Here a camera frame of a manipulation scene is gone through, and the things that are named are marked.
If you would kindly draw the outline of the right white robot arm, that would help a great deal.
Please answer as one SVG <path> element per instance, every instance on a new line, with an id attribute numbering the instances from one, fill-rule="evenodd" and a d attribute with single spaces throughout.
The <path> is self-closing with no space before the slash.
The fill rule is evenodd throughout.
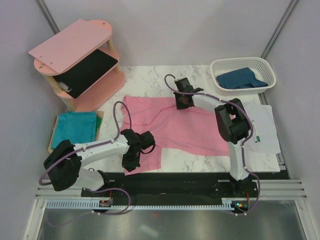
<path id="1" fill-rule="evenodd" d="M 202 88 L 193 88 L 186 77 L 174 83 L 177 87 L 174 95 L 178 110 L 198 107 L 215 115 L 218 132 L 228 145 L 229 173 L 233 180 L 229 184 L 229 191 L 235 197 L 242 196 L 247 191 L 243 180 L 249 177 L 244 163 L 243 142 L 252 129 L 243 103 L 238 98 L 227 101 L 205 93 Z"/>

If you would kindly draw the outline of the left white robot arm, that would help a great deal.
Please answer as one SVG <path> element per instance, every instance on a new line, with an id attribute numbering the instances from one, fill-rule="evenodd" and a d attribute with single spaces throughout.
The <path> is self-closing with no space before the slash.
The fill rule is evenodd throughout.
<path id="1" fill-rule="evenodd" d="M 45 174 L 49 185 L 56 192 L 78 185 L 89 189 L 99 197 L 106 196 L 110 185 L 102 171 L 85 169 L 85 166 L 112 156 L 122 156 L 121 166 L 132 172 L 140 167 L 140 157 L 144 150 L 155 149 L 156 142 L 150 131 L 136 133 L 124 129 L 117 139 L 99 140 L 89 143 L 72 144 L 70 140 L 61 141 L 44 161 Z"/>

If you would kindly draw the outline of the pink t-shirt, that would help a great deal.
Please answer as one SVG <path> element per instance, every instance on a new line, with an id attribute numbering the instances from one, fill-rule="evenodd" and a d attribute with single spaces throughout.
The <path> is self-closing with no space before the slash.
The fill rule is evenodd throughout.
<path id="1" fill-rule="evenodd" d="M 219 134 L 216 116 L 202 108 L 178 110 L 173 97 L 125 96 L 122 129 L 151 132 L 155 145 L 140 157 L 140 166 L 124 174 L 146 171 L 200 172 L 197 165 L 207 157 L 229 159 L 229 149 Z"/>

